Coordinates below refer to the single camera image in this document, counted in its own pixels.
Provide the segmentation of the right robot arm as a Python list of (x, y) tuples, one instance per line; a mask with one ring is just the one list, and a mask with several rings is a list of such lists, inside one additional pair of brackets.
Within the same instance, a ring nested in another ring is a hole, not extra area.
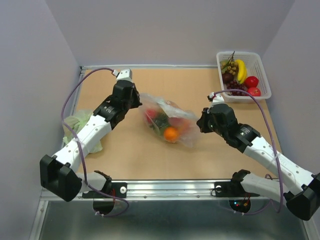
[(309, 221), (320, 207), (320, 175), (293, 163), (248, 124), (239, 123), (225, 103), (206, 107), (196, 122), (202, 133), (216, 133), (232, 148), (260, 163), (278, 177), (271, 180), (241, 169), (222, 185), (217, 195), (239, 197), (245, 193), (267, 197), (301, 220)]

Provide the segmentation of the clear plastic fruit bag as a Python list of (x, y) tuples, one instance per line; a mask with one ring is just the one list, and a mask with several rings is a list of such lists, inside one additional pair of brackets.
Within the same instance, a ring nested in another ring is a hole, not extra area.
[(148, 93), (142, 93), (140, 101), (144, 123), (159, 138), (189, 148), (195, 146), (200, 131), (196, 125), (198, 118), (192, 111), (183, 110), (173, 101)]

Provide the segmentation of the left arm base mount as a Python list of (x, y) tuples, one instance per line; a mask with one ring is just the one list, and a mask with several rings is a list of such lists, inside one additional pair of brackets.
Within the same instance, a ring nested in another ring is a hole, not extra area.
[[(115, 196), (118, 198), (126, 198), (127, 197), (127, 186), (126, 182), (109, 182), (106, 183), (105, 186), (100, 190), (104, 194)], [(84, 199), (103, 199), (106, 196), (90, 189), (88, 192), (82, 193), (82, 198)]]

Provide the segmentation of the orange fruit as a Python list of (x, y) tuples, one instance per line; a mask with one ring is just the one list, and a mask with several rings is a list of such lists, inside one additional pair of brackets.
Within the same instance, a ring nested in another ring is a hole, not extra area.
[(169, 126), (163, 132), (163, 137), (170, 143), (175, 143), (179, 138), (179, 132), (175, 127)]

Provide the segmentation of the small pineapple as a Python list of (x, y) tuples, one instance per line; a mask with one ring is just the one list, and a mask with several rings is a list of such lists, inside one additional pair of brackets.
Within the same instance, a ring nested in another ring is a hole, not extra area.
[(158, 136), (163, 136), (166, 128), (171, 127), (169, 118), (165, 113), (159, 113), (152, 121), (150, 126)]

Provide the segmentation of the pink peach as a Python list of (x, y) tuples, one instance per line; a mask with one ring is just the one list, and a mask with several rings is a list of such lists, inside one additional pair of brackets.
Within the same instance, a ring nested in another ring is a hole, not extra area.
[(171, 117), (169, 124), (176, 128), (180, 134), (187, 133), (191, 127), (191, 121), (181, 117)]

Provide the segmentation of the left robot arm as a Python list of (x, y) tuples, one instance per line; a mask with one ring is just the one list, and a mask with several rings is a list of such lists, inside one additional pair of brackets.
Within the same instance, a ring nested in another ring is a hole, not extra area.
[(41, 186), (66, 202), (94, 189), (100, 197), (111, 193), (111, 178), (101, 171), (78, 174), (82, 160), (100, 140), (121, 122), (130, 109), (141, 106), (139, 92), (131, 80), (118, 80), (76, 137), (53, 156), (39, 162)]

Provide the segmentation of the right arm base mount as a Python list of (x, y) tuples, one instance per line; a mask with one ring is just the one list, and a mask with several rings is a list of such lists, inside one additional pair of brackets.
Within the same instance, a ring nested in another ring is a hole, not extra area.
[(230, 180), (216, 181), (213, 189), (210, 191), (210, 195), (217, 198), (230, 198), (238, 196), (236, 187)]

